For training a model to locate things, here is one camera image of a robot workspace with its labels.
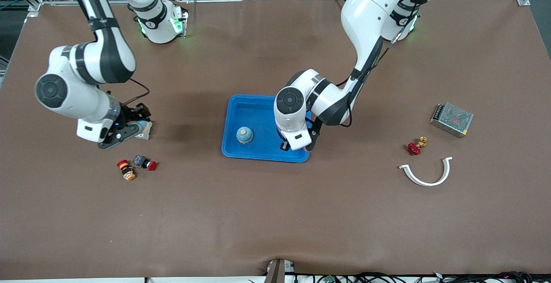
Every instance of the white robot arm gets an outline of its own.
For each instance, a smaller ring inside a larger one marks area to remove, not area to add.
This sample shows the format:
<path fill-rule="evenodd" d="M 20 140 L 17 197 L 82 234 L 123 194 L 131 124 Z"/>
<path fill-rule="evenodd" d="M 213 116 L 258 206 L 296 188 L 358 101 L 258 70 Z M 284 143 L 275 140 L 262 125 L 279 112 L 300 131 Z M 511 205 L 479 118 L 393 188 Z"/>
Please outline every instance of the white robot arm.
<path fill-rule="evenodd" d="M 98 88 L 128 81 L 136 61 L 108 1 L 78 2 L 96 41 L 52 50 L 48 70 L 36 82 L 36 98 L 49 110 L 77 119 L 78 136 L 108 148 L 138 134 L 136 122 L 149 121 L 150 113 L 142 104 L 130 108 Z"/>
<path fill-rule="evenodd" d="M 405 1 L 347 0 L 345 2 L 341 21 L 344 31 L 356 49 L 356 65 L 342 89 L 315 70 L 309 69 L 295 74 L 286 87 L 279 91 L 274 102 L 274 116 L 278 132 L 284 140 L 282 150 L 305 148 L 311 151 L 322 124 L 342 125 L 350 117 L 360 90 L 369 73 L 378 63 L 384 40 L 382 33 L 386 32 L 391 37 L 392 46 L 417 14 L 419 5 L 429 0 L 407 0 L 408 3 L 412 3 L 412 6 L 409 10 L 403 9 L 407 10 L 408 15 L 405 16 L 405 22 L 398 22 L 400 24 L 398 26 L 394 19 L 392 21 L 388 19 L 391 19 L 389 17 L 391 14 L 398 14 L 395 9 L 400 9 Z M 316 117 L 315 121 L 305 118 L 308 110 Z M 307 121 L 311 123 L 311 127 L 307 126 Z"/>
<path fill-rule="evenodd" d="M 138 16 L 144 35 L 154 43 L 168 43 L 185 35 L 188 11 L 169 0 L 126 0 Z"/>

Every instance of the perforated metal cover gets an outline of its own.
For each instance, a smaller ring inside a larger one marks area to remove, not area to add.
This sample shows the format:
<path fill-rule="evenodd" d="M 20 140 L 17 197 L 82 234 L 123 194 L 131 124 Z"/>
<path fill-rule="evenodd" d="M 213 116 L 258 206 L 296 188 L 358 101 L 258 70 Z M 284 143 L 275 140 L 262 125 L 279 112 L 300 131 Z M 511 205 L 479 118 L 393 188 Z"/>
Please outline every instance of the perforated metal cover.
<path fill-rule="evenodd" d="M 471 113 L 447 102 L 442 109 L 439 121 L 463 132 L 469 128 L 472 118 L 473 115 Z"/>
<path fill-rule="evenodd" d="M 445 105 L 436 107 L 430 122 L 458 138 L 463 138 L 467 134 L 472 119 L 472 113 L 447 102 Z"/>

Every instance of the brown table surface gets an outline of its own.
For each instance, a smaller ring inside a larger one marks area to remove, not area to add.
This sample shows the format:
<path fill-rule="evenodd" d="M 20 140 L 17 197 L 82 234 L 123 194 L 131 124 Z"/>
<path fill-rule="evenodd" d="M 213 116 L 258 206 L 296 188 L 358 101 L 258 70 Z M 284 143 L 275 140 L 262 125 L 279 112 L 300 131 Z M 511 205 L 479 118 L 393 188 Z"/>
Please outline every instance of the brown table surface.
<path fill-rule="evenodd" d="M 79 7 L 30 18 L 0 91 L 2 279 L 303 273 L 551 271 L 551 64 L 528 7 L 433 0 L 375 69 L 352 128 L 324 127 L 303 164 L 226 158 L 228 99 L 275 95 L 315 68 L 335 83 L 356 53 L 326 0 L 190 5 L 189 36 L 144 39 L 114 11 L 151 94 L 149 141 L 112 150 L 43 108 L 34 83 L 56 46 L 92 40 Z M 122 101 L 138 86 L 102 86 Z M 428 123 L 437 103 L 474 114 L 469 136 Z M 404 144 L 424 135 L 417 157 Z M 116 163 L 159 161 L 126 182 Z M 409 163 L 415 185 L 397 167 Z"/>

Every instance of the white curved pipe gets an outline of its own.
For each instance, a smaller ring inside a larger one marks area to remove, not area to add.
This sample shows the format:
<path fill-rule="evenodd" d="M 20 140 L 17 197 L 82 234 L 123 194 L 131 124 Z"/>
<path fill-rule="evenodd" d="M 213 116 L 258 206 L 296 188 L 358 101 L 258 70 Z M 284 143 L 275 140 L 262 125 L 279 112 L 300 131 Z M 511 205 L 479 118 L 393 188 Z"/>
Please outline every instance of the white curved pipe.
<path fill-rule="evenodd" d="M 444 158 L 442 161 L 444 163 L 444 174 L 442 177 L 435 183 L 425 183 L 421 181 L 420 179 L 417 179 L 415 175 L 413 175 L 412 170 L 409 168 L 409 165 L 401 165 L 399 168 L 404 169 L 404 172 L 408 176 L 408 178 L 413 181 L 413 183 L 416 183 L 421 186 L 437 186 L 442 184 L 444 181 L 446 181 L 447 177 L 449 176 L 449 161 L 451 160 L 451 157 Z"/>

